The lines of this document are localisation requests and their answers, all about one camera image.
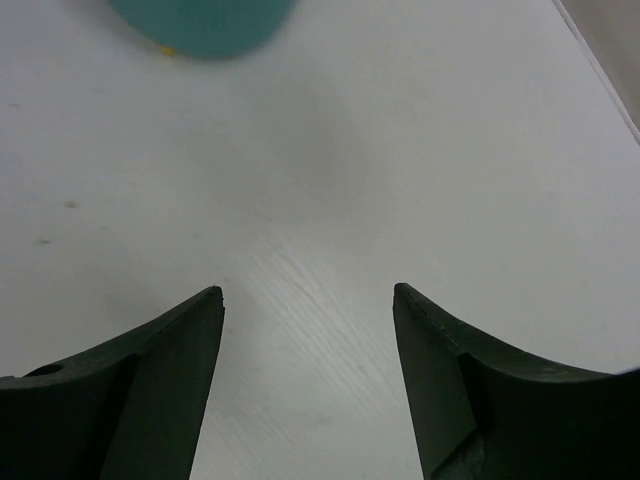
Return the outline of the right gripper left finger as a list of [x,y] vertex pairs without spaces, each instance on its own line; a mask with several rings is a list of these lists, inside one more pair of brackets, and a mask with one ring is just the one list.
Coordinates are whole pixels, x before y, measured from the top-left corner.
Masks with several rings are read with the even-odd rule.
[[4,479],[187,479],[224,325],[221,288],[1,380]]

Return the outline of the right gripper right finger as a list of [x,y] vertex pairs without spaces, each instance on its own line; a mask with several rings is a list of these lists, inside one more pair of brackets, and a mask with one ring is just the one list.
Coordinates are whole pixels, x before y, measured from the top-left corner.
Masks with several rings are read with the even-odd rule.
[[511,346],[412,286],[393,318],[427,479],[635,479],[639,374],[571,367]]

